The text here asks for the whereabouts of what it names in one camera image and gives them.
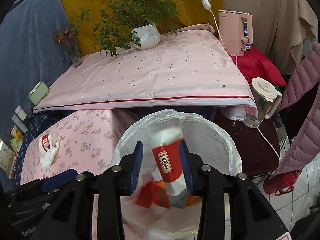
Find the navy patterned fabric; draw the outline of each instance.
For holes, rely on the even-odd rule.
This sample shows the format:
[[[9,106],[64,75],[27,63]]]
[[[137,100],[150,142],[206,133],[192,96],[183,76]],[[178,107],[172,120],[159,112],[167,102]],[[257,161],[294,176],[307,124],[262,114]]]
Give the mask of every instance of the navy patterned fabric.
[[[45,130],[53,126],[61,119],[65,118],[67,115],[65,115],[62,111],[46,111],[44,113],[35,114],[31,117],[30,125],[28,126],[28,130],[23,138],[21,150],[19,152],[17,163],[15,165],[15,173],[12,179],[13,187],[20,186],[23,160],[29,144]]]

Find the silver screw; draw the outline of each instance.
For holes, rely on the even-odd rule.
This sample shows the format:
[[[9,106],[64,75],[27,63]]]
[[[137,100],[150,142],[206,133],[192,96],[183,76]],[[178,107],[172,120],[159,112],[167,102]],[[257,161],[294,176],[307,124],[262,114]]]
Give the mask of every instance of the silver screw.
[[[49,203],[44,203],[44,205],[42,206],[43,209],[47,209],[48,207],[50,207]]]
[[[202,166],[201,166],[201,169],[202,169],[203,171],[210,171],[210,170],[211,170],[211,167],[210,167],[209,165],[205,164],[205,165],[202,165]]]
[[[239,173],[238,177],[239,177],[239,179],[242,179],[242,180],[247,179],[247,175],[245,175],[244,173]]]
[[[114,172],[119,172],[122,170],[122,167],[120,165],[115,165],[112,167],[112,171]]]
[[[84,174],[79,174],[79,175],[76,176],[76,180],[77,180],[77,181],[84,180],[84,178],[85,178],[85,175],[84,175]]]

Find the mustard yellow backdrop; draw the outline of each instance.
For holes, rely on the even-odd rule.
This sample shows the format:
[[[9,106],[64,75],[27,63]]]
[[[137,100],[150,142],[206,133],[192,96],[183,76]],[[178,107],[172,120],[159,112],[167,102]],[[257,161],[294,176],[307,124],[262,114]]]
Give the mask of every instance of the mustard yellow backdrop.
[[[102,0],[61,0],[66,14],[72,24],[78,24],[77,18],[81,12],[81,9],[90,10],[90,21],[86,23],[79,23],[79,33],[77,41],[81,56],[88,55],[99,51],[94,47],[94,36],[92,35],[92,26],[100,21],[99,10],[102,8]],[[209,0],[212,6],[212,11],[218,21],[218,10],[223,9],[223,0]],[[180,16],[180,21],[176,23],[177,28],[190,26],[200,23],[211,23],[215,27],[215,23],[212,14],[205,10],[201,4],[201,0],[178,0],[177,11]],[[161,33],[165,33],[168,30],[158,26]]]

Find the red thermos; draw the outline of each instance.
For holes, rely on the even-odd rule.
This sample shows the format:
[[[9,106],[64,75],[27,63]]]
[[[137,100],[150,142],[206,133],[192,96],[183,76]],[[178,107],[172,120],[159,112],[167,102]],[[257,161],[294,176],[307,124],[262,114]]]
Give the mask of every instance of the red thermos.
[[[301,171],[291,171],[266,178],[263,182],[263,190],[269,195],[274,193],[275,196],[290,193],[294,190],[293,184],[296,183],[300,174]]]

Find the ribbed white pot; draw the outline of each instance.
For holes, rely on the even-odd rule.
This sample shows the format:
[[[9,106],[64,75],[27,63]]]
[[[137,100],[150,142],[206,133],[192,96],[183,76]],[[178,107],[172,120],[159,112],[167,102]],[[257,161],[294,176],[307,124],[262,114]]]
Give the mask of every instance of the ribbed white pot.
[[[139,37],[141,41],[139,42],[141,44],[141,47],[134,44],[134,46],[138,49],[151,49],[158,45],[160,42],[160,33],[157,29],[157,26],[154,25],[146,25],[139,28],[132,29],[134,33],[133,37]]]

